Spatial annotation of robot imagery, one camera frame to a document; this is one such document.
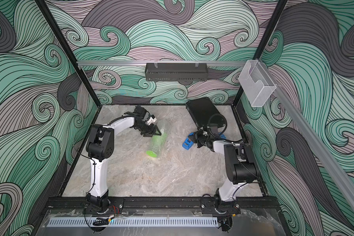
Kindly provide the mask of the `aluminium rail back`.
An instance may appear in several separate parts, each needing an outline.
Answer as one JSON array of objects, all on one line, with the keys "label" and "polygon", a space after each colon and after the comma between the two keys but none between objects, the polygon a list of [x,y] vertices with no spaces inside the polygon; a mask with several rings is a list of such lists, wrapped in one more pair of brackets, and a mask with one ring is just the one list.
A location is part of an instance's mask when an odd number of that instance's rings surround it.
[{"label": "aluminium rail back", "polygon": [[139,60],[81,60],[78,66],[146,66],[146,64],[206,64],[208,67],[240,67],[246,61],[139,61]]}]

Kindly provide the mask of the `black flat case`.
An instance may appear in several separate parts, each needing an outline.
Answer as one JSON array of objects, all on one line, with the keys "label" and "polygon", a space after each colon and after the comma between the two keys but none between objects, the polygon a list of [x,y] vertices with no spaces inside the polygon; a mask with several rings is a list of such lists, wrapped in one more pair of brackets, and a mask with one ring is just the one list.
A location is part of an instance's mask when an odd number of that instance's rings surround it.
[{"label": "black flat case", "polygon": [[208,124],[216,124],[219,128],[225,124],[223,118],[218,115],[220,112],[208,97],[188,101],[186,109],[198,130],[206,131]]}]

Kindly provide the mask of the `black wall tray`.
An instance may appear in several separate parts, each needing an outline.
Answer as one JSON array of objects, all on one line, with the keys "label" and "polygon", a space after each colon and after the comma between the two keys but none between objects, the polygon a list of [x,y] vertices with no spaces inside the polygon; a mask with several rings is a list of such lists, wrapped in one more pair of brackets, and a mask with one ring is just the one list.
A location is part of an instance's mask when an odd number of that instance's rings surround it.
[{"label": "black wall tray", "polygon": [[208,67],[200,63],[148,63],[145,76],[153,82],[206,81]]}]

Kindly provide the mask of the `aluminium rail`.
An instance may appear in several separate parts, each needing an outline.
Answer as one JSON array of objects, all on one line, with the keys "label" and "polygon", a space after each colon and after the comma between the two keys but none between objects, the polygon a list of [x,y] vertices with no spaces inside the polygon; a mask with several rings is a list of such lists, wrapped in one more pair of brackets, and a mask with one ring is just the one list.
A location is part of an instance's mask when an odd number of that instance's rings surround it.
[{"label": "aluminium rail", "polygon": [[246,61],[139,61],[139,60],[81,60],[78,66],[146,66],[146,64],[206,64],[208,67],[240,67]]},{"label": "aluminium rail", "polygon": [[354,182],[341,168],[328,147],[323,143],[322,139],[317,135],[305,117],[290,101],[290,98],[288,94],[283,90],[283,87],[275,81],[275,78],[269,71],[268,67],[262,61],[258,62],[261,64],[261,68],[265,72],[266,77],[275,87],[274,93],[279,98],[280,102],[285,108],[285,111],[296,123],[297,127],[301,131],[302,136],[311,147],[311,150],[318,155],[320,162],[326,168],[333,182],[337,185],[338,189],[343,194],[354,212]]}]

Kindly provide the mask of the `aluminium rail right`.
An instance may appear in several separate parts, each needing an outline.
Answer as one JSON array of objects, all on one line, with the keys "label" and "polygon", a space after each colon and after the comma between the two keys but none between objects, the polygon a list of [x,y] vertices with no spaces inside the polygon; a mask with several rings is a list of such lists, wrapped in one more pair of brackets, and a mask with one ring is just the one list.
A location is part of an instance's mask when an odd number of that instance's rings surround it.
[{"label": "aluminium rail right", "polygon": [[275,81],[275,78],[269,71],[268,67],[262,61],[258,62],[261,64],[261,68],[265,72],[266,77],[275,87],[274,93],[279,98],[280,102],[285,108],[285,111],[296,123],[297,127],[301,131],[302,136],[311,147],[311,150],[318,155],[320,162],[326,168],[333,182],[337,185],[338,189],[343,194],[354,212],[354,182],[341,168],[328,147],[323,143],[322,139],[317,135],[305,117],[290,101],[290,98],[288,94],[283,90],[283,87]]}]

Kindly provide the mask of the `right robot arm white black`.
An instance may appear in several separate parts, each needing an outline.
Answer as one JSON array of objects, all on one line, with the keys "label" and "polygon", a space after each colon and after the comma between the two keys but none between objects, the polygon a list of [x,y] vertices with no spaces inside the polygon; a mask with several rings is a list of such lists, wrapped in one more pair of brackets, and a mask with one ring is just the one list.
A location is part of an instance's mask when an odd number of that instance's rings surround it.
[{"label": "right robot arm white black", "polygon": [[235,206],[240,191],[259,180],[255,164],[248,161],[243,139],[233,141],[224,138],[223,133],[227,126],[226,118],[216,113],[208,118],[203,128],[189,136],[198,148],[207,147],[211,152],[224,156],[227,179],[213,197],[214,208],[218,211],[229,205]]}]

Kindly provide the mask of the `blue tape dispenser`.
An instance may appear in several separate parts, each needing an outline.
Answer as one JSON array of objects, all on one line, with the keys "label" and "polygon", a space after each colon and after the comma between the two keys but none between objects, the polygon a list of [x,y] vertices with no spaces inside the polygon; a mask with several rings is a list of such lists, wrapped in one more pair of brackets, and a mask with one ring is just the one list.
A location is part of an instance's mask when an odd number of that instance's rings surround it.
[{"label": "blue tape dispenser", "polygon": [[194,133],[190,133],[182,144],[182,147],[189,150],[194,144],[197,143]]}]

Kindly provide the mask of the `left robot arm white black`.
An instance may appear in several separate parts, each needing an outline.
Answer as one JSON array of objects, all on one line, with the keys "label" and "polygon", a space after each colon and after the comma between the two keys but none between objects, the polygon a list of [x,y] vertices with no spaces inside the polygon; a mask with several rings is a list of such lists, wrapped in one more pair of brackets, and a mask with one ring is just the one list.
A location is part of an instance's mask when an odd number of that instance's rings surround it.
[{"label": "left robot arm white black", "polygon": [[132,128],[143,137],[161,136],[156,125],[157,118],[138,105],[132,112],[125,112],[107,124],[94,124],[88,136],[86,152],[91,166],[91,187],[86,200],[102,212],[109,208],[109,189],[107,186],[108,159],[115,150],[115,137],[126,129]]}]

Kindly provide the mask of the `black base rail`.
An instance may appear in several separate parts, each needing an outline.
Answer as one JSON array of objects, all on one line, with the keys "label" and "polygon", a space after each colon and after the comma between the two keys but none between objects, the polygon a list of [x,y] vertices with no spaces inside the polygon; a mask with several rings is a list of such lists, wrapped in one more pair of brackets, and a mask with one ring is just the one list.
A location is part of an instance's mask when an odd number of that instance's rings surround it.
[{"label": "black base rail", "polygon": [[279,208],[275,197],[239,197],[235,201],[224,202],[218,196],[200,197],[52,197],[46,208],[88,210],[138,210],[138,209],[194,209],[205,213],[234,211],[236,208]]}]

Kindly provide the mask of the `clear plastic wall bin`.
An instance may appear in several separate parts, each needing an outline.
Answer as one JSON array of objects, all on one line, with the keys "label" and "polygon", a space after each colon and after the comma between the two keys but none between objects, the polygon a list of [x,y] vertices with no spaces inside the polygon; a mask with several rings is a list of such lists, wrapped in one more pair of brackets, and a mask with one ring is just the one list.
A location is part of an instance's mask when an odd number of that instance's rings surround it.
[{"label": "clear plastic wall bin", "polygon": [[263,107],[276,89],[270,71],[260,60],[248,60],[238,80],[251,107]]}]

